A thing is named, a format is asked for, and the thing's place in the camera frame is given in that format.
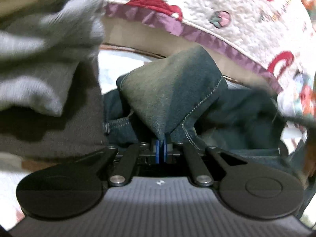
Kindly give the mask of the dark blue denim jeans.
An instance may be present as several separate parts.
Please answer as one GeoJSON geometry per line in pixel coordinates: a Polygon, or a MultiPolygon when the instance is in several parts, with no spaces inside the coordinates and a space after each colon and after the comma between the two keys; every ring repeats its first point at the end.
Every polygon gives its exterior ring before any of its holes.
{"type": "Polygon", "coordinates": [[[187,142],[217,146],[242,157],[303,175],[304,151],[279,150],[285,120],[271,95],[256,88],[229,88],[202,47],[139,67],[103,95],[103,130],[112,143],[187,142]]]}

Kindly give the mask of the grey and dark clothes pile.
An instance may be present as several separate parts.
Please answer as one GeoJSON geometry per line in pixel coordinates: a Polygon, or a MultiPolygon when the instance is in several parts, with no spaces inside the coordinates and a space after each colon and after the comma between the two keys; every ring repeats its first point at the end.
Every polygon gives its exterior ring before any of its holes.
{"type": "Polygon", "coordinates": [[[68,158],[101,149],[103,0],[1,0],[1,151],[68,158]]]}

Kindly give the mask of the white red quilted bedspread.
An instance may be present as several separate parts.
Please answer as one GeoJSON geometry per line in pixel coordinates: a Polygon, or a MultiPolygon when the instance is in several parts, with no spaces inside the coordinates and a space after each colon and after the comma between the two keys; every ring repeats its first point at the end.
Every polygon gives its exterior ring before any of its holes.
{"type": "Polygon", "coordinates": [[[315,120],[315,28],[303,0],[105,0],[105,16],[219,44],[267,80],[281,113],[315,120]]]}

